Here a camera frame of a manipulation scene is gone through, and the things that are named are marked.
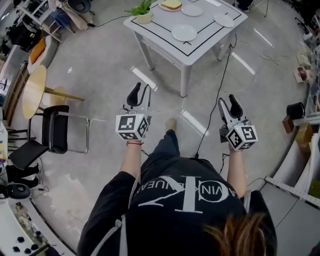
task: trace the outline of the white plate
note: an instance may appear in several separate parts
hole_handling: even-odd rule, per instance
[[[200,7],[191,4],[184,5],[181,12],[188,16],[200,16],[203,13]]]
[[[162,10],[169,11],[169,12],[179,11],[179,10],[181,9],[181,7],[182,7],[182,5],[181,5],[178,9],[176,9],[176,10],[171,10],[171,9],[169,9],[169,8],[166,8],[166,7],[162,6],[160,3],[158,4],[158,6],[159,6]]]
[[[227,27],[227,28],[232,28],[235,23],[230,18],[228,15],[222,14],[222,13],[217,13],[213,16],[214,20],[216,23],[218,23],[221,26]]]
[[[191,41],[197,37],[197,31],[190,25],[176,25],[171,31],[172,36],[179,41]]]

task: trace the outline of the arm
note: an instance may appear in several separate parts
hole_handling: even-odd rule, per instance
[[[234,188],[240,198],[244,197],[247,184],[242,151],[230,150],[229,171],[226,181]]]
[[[122,161],[120,171],[126,172],[137,178],[141,169],[141,141],[128,143],[124,160]]]

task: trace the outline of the green plant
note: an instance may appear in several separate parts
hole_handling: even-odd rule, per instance
[[[124,10],[126,13],[130,13],[132,16],[144,15],[150,11],[152,0],[142,0],[140,6]]]

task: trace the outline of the potted plant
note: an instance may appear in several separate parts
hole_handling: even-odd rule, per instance
[[[152,0],[142,0],[140,6],[135,8],[124,10],[130,13],[132,16],[136,16],[136,22],[141,24],[150,23],[153,20],[152,9],[150,8]]]

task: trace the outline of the orange cushion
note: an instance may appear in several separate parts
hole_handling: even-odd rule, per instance
[[[45,49],[46,49],[46,40],[43,37],[31,51],[31,54],[30,54],[31,64],[37,61],[37,59],[45,51]]]

